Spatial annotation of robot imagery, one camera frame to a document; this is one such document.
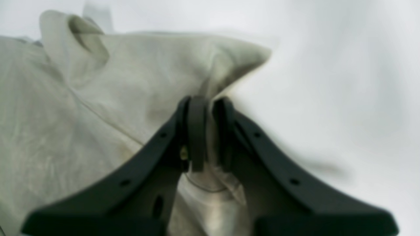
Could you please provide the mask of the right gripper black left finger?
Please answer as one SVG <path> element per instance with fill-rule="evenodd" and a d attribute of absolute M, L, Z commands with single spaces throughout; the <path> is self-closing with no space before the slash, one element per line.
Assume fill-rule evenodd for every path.
<path fill-rule="evenodd" d="M 206 159 L 207 100 L 187 96 L 129 161 L 92 186 L 32 212 L 29 236 L 163 236 L 182 173 Z"/>

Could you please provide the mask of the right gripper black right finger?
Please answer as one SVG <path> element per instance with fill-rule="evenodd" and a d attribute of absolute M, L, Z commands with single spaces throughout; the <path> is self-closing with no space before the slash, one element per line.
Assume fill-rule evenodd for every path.
<path fill-rule="evenodd" d="M 213 117 L 219 163 L 243 186 L 254 236 L 396 236 L 388 211 L 357 200 L 308 173 L 224 97 Z"/>

